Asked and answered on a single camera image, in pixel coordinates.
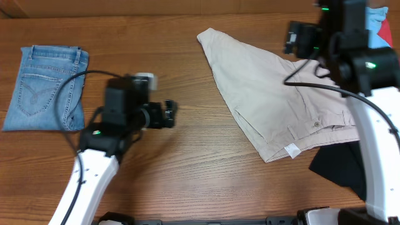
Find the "beige khaki shorts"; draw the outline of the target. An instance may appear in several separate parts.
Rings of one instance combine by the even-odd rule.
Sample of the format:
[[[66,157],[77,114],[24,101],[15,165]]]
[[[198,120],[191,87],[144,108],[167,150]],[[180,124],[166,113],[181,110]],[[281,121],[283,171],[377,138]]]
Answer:
[[[197,40],[222,98],[264,162],[359,139],[338,92],[283,84],[299,69],[293,82],[332,86],[330,79],[314,75],[316,61],[291,62],[212,28]]]

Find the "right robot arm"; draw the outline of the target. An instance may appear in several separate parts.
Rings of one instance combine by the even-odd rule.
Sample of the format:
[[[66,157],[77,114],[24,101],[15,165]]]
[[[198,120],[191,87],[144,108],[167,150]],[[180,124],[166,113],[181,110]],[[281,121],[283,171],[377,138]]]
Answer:
[[[369,47],[365,0],[318,1],[318,23],[291,21],[284,51],[322,60],[355,120],[366,177],[362,208],[300,212],[299,224],[399,223],[399,59]]]

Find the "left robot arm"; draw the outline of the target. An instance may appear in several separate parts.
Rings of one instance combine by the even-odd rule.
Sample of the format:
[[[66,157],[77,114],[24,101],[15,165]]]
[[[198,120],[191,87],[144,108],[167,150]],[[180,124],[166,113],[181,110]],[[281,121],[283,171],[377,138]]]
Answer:
[[[92,118],[81,131],[74,169],[51,224],[91,224],[123,156],[143,130],[174,127],[178,105],[151,102],[149,93],[156,88],[156,76],[144,72],[107,82],[104,106],[95,112],[101,120]]]

